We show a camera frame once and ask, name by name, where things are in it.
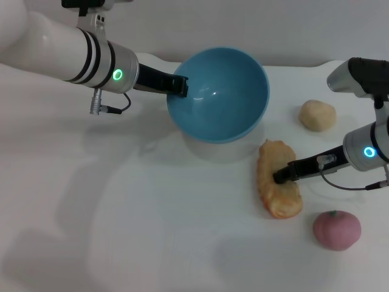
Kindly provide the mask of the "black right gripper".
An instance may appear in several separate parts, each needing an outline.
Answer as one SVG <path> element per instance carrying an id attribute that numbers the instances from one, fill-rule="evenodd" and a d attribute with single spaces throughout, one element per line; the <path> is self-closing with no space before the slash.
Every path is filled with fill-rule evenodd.
<path id="1" fill-rule="evenodd" d="M 349 162 L 342 146 L 327 150 L 309 158 L 292 161 L 273 174 L 273 179 L 277 184 L 284 184 L 288 181 L 296 181 L 303 178 L 331 174 L 339 169 L 349 166 Z"/>

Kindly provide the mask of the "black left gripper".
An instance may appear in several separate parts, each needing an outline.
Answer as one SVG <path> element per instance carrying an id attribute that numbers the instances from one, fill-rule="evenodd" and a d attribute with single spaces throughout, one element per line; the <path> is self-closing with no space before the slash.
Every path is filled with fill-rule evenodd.
<path id="1" fill-rule="evenodd" d="M 167 94 L 186 97 L 188 92 L 188 77 L 171 75 L 144 64 L 139 64 L 139 74 L 133 89 L 144 92 Z"/>

